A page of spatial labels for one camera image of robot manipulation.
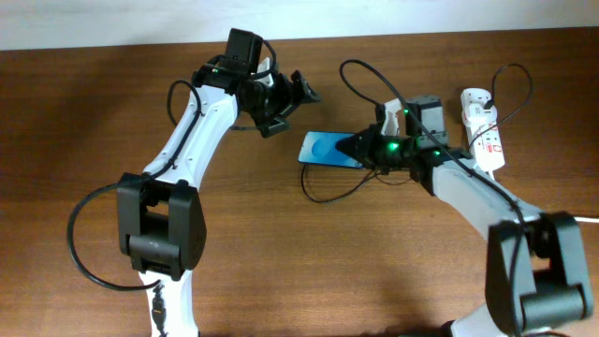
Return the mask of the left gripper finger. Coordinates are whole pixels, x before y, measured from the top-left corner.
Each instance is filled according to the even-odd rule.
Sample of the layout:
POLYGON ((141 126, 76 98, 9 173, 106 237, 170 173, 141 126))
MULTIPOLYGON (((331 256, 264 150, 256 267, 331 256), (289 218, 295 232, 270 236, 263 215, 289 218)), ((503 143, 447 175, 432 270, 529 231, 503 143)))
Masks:
POLYGON ((301 78, 300 84, 302 87, 302 98, 299 101, 300 104, 310 104, 322 101, 321 96, 310 86, 307 80, 301 78))
POLYGON ((263 139, 275 136, 281 132, 284 132, 290 128, 290 123, 286 119, 274 118, 271 121, 265 123, 259 127, 261 137, 263 139))

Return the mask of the blue Galaxy smartphone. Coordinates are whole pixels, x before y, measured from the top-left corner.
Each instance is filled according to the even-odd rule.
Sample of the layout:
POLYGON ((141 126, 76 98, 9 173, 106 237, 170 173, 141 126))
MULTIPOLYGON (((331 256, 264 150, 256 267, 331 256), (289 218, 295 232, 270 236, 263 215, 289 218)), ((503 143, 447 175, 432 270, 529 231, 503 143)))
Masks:
POLYGON ((338 141, 351 136, 352 133, 309 131, 301 145, 298 161, 304 165, 363 169, 357 160, 336 149, 338 141))

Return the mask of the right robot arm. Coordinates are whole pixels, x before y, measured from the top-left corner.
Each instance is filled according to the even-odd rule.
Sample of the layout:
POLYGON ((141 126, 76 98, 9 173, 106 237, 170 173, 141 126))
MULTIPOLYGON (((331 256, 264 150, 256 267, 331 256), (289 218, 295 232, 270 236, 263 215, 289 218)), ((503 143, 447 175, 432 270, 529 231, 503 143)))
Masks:
POLYGON ((438 97, 389 101, 375 113, 375 124, 338 141, 337 150, 367 169, 409 170, 487 243, 486 301, 446 322, 442 335, 550 336, 592 316, 592 286, 574 216, 519 200, 469 154, 448 147, 438 97))

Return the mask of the white power strip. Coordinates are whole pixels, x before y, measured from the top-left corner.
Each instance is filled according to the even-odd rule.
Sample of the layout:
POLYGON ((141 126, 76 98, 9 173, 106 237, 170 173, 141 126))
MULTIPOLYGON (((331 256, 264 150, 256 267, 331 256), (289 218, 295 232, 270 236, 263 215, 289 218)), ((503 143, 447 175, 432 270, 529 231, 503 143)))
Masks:
MULTIPOLYGON (((462 110, 473 103, 485 106, 489 100, 490 92, 482 88, 467 88, 460 95, 462 110)), ((497 120, 488 125, 465 126, 469 152, 477 165, 489 174, 505 164, 503 146, 496 124, 497 120)))

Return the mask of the white USB wall charger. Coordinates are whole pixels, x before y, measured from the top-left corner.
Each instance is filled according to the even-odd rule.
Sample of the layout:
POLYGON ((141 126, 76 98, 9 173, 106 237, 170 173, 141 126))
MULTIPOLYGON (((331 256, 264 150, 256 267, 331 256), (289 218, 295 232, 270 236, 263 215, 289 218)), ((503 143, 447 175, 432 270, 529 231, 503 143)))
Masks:
POLYGON ((497 120, 497 110, 495 107, 485 110, 483 105, 473 103, 463 109, 462 120, 466 127, 488 125, 497 120))

